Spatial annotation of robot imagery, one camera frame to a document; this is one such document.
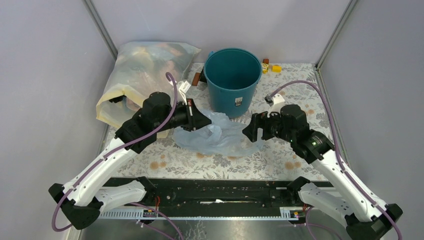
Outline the light blue plastic trash bag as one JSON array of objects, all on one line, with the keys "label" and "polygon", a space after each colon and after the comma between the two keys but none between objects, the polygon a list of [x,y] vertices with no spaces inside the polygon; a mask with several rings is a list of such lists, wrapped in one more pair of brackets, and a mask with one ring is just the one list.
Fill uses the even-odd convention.
[{"label": "light blue plastic trash bag", "polygon": [[242,133],[246,124],[231,121],[224,113],[208,109],[201,109],[200,112],[211,120],[211,124],[195,131],[176,128],[173,137],[178,147],[203,155],[247,157],[264,146],[263,140],[251,142]]}]

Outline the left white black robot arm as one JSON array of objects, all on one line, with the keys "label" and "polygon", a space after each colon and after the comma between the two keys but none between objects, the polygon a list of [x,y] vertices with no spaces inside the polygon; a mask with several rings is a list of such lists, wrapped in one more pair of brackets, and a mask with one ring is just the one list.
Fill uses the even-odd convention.
[{"label": "left white black robot arm", "polygon": [[175,102],[164,92],[152,93],[80,174],[65,184],[54,183],[49,188],[49,194],[57,203],[54,213],[62,211],[72,227],[82,230],[100,214],[117,207],[138,202],[144,206],[152,204],[156,187],[146,177],[120,186],[103,186],[121,166],[153,144],[158,132],[178,127],[191,132],[211,123],[197,109],[193,99]]}]

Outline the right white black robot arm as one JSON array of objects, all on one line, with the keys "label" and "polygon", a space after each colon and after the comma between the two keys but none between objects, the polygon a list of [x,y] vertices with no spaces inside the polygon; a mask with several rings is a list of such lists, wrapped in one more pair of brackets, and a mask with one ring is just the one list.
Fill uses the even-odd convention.
[{"label": "right white black robot arm", "polygon": [[336,153],[334,144],[321,132],[310,129],[306,114],[296,104],[285,105],[280,112],[254,113],[243,134],[251,141],[284,140],[294,153],[324,175],[339,192],[337,198],[304,177],[289,184],[287,201],[317,208],[339,222],[353,240],[379,240],[403,214],[395,203],[387,204],[355,175]]}]

